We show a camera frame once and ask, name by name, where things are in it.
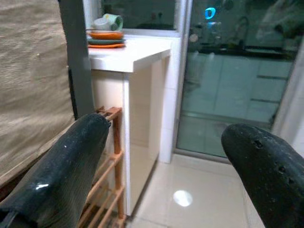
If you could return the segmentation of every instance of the cabinet door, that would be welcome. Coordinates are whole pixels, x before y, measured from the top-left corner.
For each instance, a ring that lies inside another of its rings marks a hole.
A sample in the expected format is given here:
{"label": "cabinet door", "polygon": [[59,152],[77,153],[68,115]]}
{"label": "cabinet door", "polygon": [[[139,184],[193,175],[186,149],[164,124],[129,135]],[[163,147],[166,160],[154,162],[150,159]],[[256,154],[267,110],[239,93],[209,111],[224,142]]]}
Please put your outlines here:
{"label": "cabinet door", "polygon": [[245,118],[259,60],[224,57],[214,114]]}
{"label": "cabinet door", "polygon": [[213,114],[222,63],[223,56],[214,54],[198,54],[188,58],[183,111]]}

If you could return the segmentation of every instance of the green plate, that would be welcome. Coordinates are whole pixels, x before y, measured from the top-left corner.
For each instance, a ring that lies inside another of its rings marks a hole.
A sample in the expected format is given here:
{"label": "green plate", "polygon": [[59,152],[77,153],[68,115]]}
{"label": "green plate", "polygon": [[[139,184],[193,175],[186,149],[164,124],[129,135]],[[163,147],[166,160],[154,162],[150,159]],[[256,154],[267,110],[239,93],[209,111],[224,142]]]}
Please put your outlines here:
{"label": "green plate", "polygon": [[92,45],[104,45],[104,44],[122,44],[124,39],[92,39],[88,38],[87,42]]}

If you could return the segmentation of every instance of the glass door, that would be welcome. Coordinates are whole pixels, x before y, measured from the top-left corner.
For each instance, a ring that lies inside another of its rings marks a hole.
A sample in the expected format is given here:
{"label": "glass door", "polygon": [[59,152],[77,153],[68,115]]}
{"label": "glass door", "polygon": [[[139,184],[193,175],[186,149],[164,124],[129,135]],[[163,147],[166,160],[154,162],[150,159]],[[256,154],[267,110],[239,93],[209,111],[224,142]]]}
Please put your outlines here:
{"label": "glass door", "polygon": [[226,157],[228,125],[271,131],[303,28],[302,0],[193,0],[177,149]]}

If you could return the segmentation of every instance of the orange plate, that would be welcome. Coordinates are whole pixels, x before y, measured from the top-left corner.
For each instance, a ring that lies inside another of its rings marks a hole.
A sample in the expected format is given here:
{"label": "orange plate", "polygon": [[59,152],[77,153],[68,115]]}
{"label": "orange plate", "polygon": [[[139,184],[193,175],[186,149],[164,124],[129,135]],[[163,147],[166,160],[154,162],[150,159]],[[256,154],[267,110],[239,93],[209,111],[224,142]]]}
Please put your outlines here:
{"label": "orange plate", "polygon": [[88,45],[89,48],[123,48],[124,44]]}
{"label": "orange plate", "polygon": [[105,33],[88,32],[88,34],[93,39],[122,39],[124,36],[122,32],[105,32]]}

